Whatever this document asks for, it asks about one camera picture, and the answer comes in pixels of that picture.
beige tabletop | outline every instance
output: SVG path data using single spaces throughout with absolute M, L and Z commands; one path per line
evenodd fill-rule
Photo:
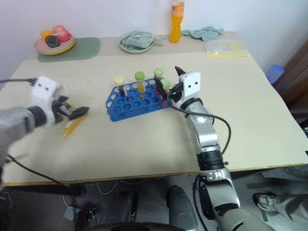
M 76 105 L 90 107 L 68 137 L 62 136 L 64 124 L 57 124 L 38 128 L 15 143 L 10 153 L 27 167 L 67 182 L 197 172 L 183 114 L 164 109 L 112 122 L 105 108 L 114 76 L 123 75 L 130 83 L 136 71 L 152 78 L 153 69 L 162 67 L 165 78 L 175 84 L 175 65 L 201 72 L 206 108 L 230 123 L 232 138 L 223 157 L 231 171 L 308 162 L 305 134 L 252 57 L 207 57 L 203 42 L 192 38 L 166 42 L 139 55 L 121 51 L 117 38 L 101 42 L 99 54 L 87 60 L 40 63 L 32 53 L 13 75 L 50 77 L 66 88 Z M 0 91 L 0 109 L 30 106 L 30 92 L 28 84 L 6 84 Z M 219 121 L 214 127 L 223 147 L 227 128 Z M 46 181 L 15 164 L 4 168 L 6 185 Z

blue container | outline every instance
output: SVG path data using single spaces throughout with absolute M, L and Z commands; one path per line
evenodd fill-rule
M 269 70 L 265 73 L 266 78 L 268 78 L 268 81 L 270 84 L 273 84 L 274 82 L 279 79 L 280 76 L 284 73 L 284 68 L 278 64 L 274 64 L 270 67 Z
M 121 97 L 117 87 L 113 88 L 107 101 L 106 108 L 113 122 L 139 116 L 168 108 L 169 104 L 156 94 L 156 85 L 153 78 L 144 81 L 145 92 L 139 93 L 137 83 L 126 84 L 127 96 Z

blue test tube rack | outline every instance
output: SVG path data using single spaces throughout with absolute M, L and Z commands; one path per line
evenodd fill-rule
M 154 78 L 146 79 L 144 84 L 144 93 L 138 92 L 136 82 L 126 84 L 126 97 L 120 96 L 117 87 L 112 89 L 106 101 L 107 113 L 111 121 L 116 122 L 169 107 L 169 104 L 163 102 L 160 95 L 156 94 Z

white wall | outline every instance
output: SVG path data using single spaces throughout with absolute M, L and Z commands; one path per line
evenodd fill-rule
M 284 65 L 308 39 L 307 0 L 186 0 L 182 29 L 236 31 L 259 65 Z M 42 30 L 64 25 L 75 37 L 142 29 L 168 34 L 169 0 L 1 0 L 0 78 L 10 77 Z

orange juice bottle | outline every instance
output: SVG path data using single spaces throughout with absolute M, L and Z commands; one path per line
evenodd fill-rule
M 181 37 L 181 22 L 184 14 L 184 2 L 174 1 L 171 6 L 172 31 L 170 33 L 170 42 L 178 43 Z

